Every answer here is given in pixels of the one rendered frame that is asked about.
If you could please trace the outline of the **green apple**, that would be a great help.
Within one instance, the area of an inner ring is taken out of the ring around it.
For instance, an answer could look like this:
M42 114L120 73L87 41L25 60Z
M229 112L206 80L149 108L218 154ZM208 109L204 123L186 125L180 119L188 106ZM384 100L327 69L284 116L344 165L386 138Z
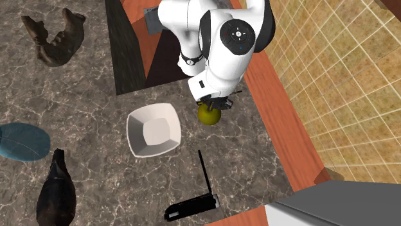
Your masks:
M202 104L198 107L197 117L205 125L215 125L221 119L221 110L210 110L206 104Z

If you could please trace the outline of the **white square bowl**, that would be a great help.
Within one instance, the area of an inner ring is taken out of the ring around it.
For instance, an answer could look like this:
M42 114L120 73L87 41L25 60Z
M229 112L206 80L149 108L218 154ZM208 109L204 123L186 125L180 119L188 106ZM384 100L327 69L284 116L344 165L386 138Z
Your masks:
M173 105L155 103L132 111L127 117L127 140L135 157L155 157L181 143L181 124Z

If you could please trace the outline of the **black router with antenna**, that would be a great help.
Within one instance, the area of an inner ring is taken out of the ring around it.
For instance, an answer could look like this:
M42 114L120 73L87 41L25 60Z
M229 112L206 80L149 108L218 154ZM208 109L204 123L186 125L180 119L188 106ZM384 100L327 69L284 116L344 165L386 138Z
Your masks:
M170 205L164 213L164 219L168 222L172 222L181 218L192 216L194 214L203 213L210 211L212 209L217 209L220 207L220 202L217 194L213 194L211 190L211 185L209 182L208 174L204 165L201 151L198 150L200 163L206 180L206 185L208 187L208 192L201 196L196 196L176 204Z

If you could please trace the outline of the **white grey appliance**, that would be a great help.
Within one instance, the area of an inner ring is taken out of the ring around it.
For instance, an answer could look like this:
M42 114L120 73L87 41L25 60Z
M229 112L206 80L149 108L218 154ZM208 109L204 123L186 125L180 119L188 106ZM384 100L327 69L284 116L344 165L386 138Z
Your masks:
M265 213L269 226L401 226L401 184L329 180Z

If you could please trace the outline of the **brown animal figure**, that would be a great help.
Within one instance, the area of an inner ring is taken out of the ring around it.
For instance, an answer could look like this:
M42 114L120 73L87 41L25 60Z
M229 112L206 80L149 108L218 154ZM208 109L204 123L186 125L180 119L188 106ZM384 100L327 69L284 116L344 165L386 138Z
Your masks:
M84 22L86 17L73 13L68 8L62 9L65 22L63 31L48 42L49 33L43 21L34 21L30 16L21 16L27 32L35 43L37 58L48 67L58 67L68 63L84 41Z

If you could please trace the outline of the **dark brown bird figure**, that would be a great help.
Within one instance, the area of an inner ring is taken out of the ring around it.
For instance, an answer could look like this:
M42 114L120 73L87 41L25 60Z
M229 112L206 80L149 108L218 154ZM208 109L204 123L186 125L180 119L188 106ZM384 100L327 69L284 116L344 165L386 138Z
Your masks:
M65 151L53 153L36 207L39 226L70 226L76 213L76 189L66 168Z

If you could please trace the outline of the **blue oval plate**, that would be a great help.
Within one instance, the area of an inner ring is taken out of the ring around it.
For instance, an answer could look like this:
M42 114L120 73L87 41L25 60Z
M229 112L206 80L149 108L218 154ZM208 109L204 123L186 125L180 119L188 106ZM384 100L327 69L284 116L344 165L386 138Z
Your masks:
M0 125L0 156L16 161L37 161L49 153L50 137L41 128L26 123Z

